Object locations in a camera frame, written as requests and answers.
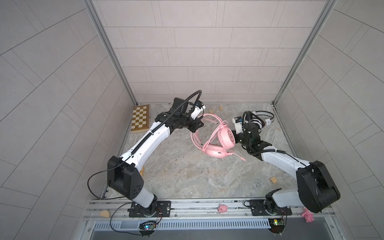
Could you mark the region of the white black headphones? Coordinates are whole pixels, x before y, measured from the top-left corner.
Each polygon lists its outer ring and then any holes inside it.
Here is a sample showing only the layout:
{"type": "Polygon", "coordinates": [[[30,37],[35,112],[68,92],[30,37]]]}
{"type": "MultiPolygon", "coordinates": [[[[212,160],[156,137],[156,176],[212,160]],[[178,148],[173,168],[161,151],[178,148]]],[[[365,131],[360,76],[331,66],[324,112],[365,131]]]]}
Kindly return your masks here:
{"type": "Polygon", "coordinates": [[[253,111],[251,123],[256,124],[260,129],[270,125],[275,120],[275,114],[268,111],[253,111]]]}

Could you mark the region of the pink headphones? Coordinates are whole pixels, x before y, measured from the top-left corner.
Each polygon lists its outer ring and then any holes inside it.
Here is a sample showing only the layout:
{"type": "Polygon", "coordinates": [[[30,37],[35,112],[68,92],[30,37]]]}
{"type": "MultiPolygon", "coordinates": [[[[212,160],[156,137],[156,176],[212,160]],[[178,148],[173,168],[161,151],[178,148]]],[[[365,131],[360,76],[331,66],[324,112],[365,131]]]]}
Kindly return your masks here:
{"type": "Polygon", "coordinates": [[[191,133],[191,140],[193,144],[203,153],[210,157],[214,158],[225,158],[228,156],[237,156],[241,160],[246,161],[246,159],[237,155],[232,148],[235,146],[235,136],[231,129],[228,126],[227,121],[223,121],[220,117],[215,114],[203,114],[203,120],[208,120],[212,123],[216,123],[218,126],[211,134],[209,140],[202,143],[199,137],[199,131],[196,130],[195,133],[191,133]]]}

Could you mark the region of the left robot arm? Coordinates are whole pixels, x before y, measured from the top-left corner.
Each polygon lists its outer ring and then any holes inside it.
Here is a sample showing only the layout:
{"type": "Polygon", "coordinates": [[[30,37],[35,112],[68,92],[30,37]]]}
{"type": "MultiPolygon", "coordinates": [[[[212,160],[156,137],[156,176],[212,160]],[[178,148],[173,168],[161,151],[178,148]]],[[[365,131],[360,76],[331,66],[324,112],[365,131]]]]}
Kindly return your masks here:
{"type": "Polygon", "coordinates": [[[157,115],[147,133],[120,157],[112,156],[107,164],[107,186],[123,198],[139,206],[140,212],[152,216],[157,210],[157,196],[144,187],[140,172],[154,150],[176,129],[188,129],[195,133],[202,122],[205,105],[198,90],[185,100],[175,98],[167,112],[157,115]]]}

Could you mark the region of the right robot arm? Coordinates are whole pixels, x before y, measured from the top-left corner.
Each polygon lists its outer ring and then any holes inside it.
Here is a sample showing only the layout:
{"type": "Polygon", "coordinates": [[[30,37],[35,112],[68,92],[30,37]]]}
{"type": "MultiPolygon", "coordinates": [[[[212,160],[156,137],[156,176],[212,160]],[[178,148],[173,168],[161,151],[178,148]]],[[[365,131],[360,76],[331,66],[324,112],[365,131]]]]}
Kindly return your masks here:
{"type": "Polygon", "coordinates": [[[270,215],[287,207],[305,207],[312,213],[319,213],[341,198],[324,163],[301,160],[278,150],[261,140],[260,129],[253,124],[246,124],[239,133],[232,132],[236,143],[249,155],[278,167],[297,181],[296,190],[276,189],[266,194],[265,209],[270,215]]]}

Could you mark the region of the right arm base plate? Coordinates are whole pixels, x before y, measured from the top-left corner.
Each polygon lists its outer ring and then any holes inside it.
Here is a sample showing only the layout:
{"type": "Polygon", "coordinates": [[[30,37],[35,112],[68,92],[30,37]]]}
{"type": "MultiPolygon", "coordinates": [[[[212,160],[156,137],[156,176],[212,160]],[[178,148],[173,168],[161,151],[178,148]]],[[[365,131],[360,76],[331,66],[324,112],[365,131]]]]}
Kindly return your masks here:
{"type": "Polygon", "coordinates": [[[249,200],[244,206],[251,209],[253,216],[291,216],[292,210],[288,207],[280,208],[275,204],[269,206],[266,200],[249,200]]]}

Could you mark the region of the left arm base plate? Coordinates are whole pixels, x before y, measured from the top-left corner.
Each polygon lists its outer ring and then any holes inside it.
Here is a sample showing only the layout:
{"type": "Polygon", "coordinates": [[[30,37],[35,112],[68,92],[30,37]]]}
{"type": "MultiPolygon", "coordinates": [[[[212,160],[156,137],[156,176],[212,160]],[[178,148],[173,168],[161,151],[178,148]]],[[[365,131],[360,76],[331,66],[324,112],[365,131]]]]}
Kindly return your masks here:
{"type": "Polygon", "coordinates": [[[169,217],[171,210],[171,201],[158,201],[154,199],[148,208],[133,202],[128,209],[130,218],[151,218],[151,217],[169,217]]]}

